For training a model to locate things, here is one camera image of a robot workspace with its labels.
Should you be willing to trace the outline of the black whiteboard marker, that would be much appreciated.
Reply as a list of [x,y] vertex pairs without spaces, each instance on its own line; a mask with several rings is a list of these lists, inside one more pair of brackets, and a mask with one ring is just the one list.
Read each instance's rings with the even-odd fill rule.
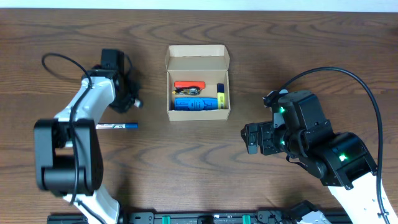
[[139,99],[135,99],[134,100],[134,106],[136,108],[142,108],[143,107],[143,102],[141,100],[139,100]]

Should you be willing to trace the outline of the blue whiteboard marker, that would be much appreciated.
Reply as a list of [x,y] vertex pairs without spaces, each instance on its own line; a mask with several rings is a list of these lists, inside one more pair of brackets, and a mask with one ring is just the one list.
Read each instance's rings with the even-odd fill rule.
[[137,129],[137,123],[100,123],[96,129]]

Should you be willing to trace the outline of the yellow highlighter with dark cap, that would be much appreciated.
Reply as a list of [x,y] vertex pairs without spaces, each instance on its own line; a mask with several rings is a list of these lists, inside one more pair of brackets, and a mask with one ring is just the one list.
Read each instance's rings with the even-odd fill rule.
[[222,83],[217,84],[217,102],[219,110],[225,109],[224,85]]

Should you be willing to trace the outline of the black teardrop-shaped tool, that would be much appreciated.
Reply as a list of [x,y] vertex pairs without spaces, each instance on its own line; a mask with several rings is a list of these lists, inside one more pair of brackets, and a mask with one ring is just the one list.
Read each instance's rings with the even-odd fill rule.
[[176,88],[172,94],[173,95],[199,95],[201,89],[199,88]]

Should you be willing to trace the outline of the cardboard box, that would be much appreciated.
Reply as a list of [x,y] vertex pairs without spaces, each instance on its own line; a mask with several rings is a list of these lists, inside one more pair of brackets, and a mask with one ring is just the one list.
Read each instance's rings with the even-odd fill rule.
[[227,120],[229,61],[225,45],[170,45],[165,56],[169,120]]

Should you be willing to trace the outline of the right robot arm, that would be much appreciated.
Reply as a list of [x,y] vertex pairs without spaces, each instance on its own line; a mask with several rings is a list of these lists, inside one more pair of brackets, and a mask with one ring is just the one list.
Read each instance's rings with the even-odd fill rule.
[[251,123],[241,130],[249,154],[286,153],[328,187],[353,223],[397,223],[385,192],[377,201],[376,162],[365,143],[354,133],[334,133],[322,106],[309,90],[271,92],[267,99],[272,121]]

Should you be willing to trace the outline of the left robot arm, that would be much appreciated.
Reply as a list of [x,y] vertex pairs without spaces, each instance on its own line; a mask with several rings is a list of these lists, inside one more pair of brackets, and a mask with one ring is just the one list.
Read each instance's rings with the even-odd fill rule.
[[47,223],[128,223],[129,215],[103,185],[103,157],[96,132],[106,110],[125,113],[142,107],[130,79],[130,58],[103,49],[101,61],[83,71],[81,87],[52,119],[34,125],[35,176],[38,188],[79,209],[78,215],[50,215]]

